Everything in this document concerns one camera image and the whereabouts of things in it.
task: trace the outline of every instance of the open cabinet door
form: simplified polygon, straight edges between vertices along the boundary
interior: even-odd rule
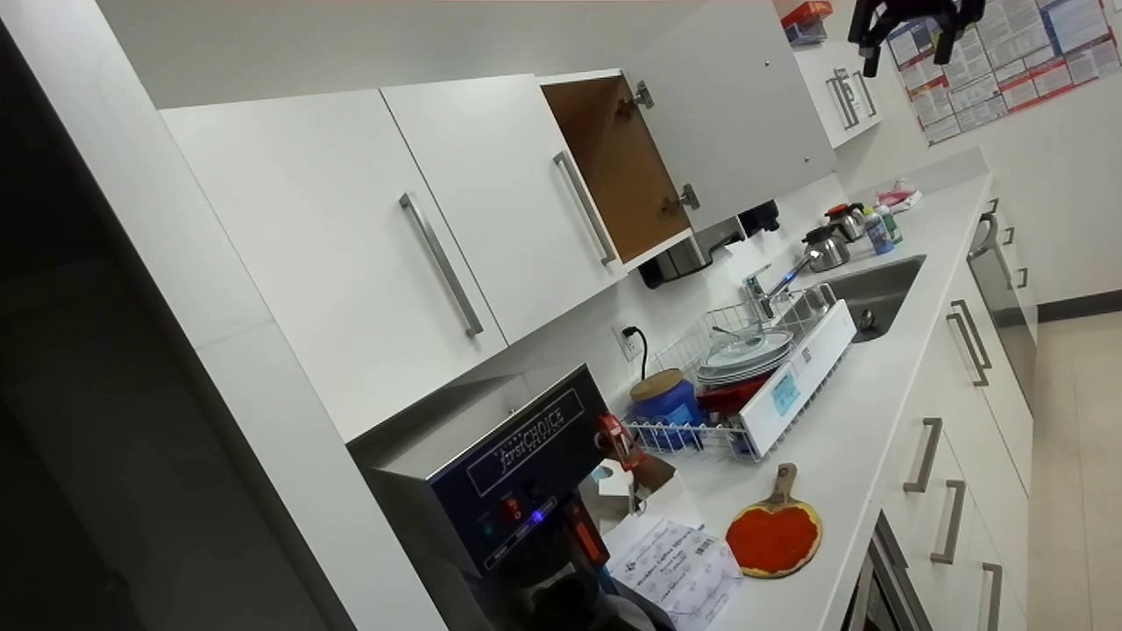
[[[625,64],[644,83],[644,123],[676,190],[691,185],[696,230],[791,192],[836,167],[797,55],[771,5],[710,0]]]

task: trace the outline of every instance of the ceiling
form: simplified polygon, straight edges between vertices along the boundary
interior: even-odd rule
[[[97,0],[157,106],[620,67],[706,0]]]

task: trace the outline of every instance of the white countertop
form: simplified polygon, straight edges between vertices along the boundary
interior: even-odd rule
[[[885,462],[895,429],[994,190],[990,173],[961,164],[935,164],[925,175],[916,175],[916,181],[930,185],[922,190],[925,199],[919,210],[898,213],[904,243],[888,257],[850,263],[830,273],[846,278],[865,268],[925,257],[892,332],[850,346],[836,376],[763,462],[747,462],[732,452],[674,457],[676,495],[687,495],[713,536],[722,536],[747,505],[771,495],[777,462],[798,467],[797,499],[810,501],[823,521],[821,551],[798,576],[777,582],[745,578],[713,631],[840,627],[880,516],[885,487],[892,483]]]

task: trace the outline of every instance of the notice board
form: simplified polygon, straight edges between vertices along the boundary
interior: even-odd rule
[[[932,17],[888,37],[930,145],[1122,71],[1101,0],[990,0],[947,67],[932,64],[935,37]]]

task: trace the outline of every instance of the sink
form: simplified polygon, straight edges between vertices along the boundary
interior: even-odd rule
[[[922,258],[925,257],[823,279],[839,298],[846,298],[856,321],[856,343],[878,341],[892,328],[922,271]]]

